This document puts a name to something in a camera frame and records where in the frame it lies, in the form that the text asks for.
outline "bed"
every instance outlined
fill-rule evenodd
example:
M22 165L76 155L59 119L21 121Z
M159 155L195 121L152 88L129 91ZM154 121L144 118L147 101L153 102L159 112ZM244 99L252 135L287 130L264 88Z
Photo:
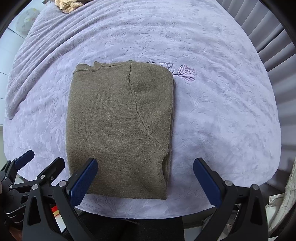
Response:
M28 180L56 157L67 163L65 125L77 64L135 60L175 80L168 199L87 194L78 208L114 218L170 218L210 208L192 164L202 157L235 185L261 185L279 166L281 131L273 89L252 42L216 1L94 0L64 14L49 4L9 75L4 151L35 158ZM55 180L67 180L65 170Z

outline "white curtain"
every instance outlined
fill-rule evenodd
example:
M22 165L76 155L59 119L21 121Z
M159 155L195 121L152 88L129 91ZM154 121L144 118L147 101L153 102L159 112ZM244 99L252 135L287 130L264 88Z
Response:
M256 48L272 84L281 124L282 151L268 185L284 192L296 156L296 48L274 14L258 0L217 0Z

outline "metal screw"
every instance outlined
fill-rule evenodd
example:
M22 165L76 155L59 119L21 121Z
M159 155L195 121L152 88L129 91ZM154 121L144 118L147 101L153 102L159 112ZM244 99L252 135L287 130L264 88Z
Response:
M60 187L63 187L63 186L65 186L66 184L67 184L66 181L60 181L60 182L59 182L59 186L60 186Z
M232 181L226 180L225 185L230 187L233 185L233 183L232 183Z
M253 188L254 190L259 190L259 186L258 186L257 184L253 184L253 185L252 185L252 188Z
M38 188L38 184L34 184L33 186L32 186L32 189L33 190L36 190Z

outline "dark pants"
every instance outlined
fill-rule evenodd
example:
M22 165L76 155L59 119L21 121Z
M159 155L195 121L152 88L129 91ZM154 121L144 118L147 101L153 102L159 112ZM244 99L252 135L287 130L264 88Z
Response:
M182 217L117 219L87 212L79 216L99 241L184 241ZM72 240L68 231L64 235Z

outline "blue gripper pad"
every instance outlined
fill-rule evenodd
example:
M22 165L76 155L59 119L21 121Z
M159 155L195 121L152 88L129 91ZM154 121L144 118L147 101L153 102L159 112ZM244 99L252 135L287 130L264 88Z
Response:
M79 205L85 196L90 184L98 172L98 162L92 159L84 172L80 175L76 183L70 190L69 202L72 207Z
M34 156L35 154L32 150L28 150L26 153L22 154L18 159L15 160L16 170L22 169L26 164L34 159Z
M211 175L208 173L203 164L195 159L193 163L193 172L198 179L202 189L207 195L208 200L214 206L219 207L222 203L221 191L215 181L212 179Z

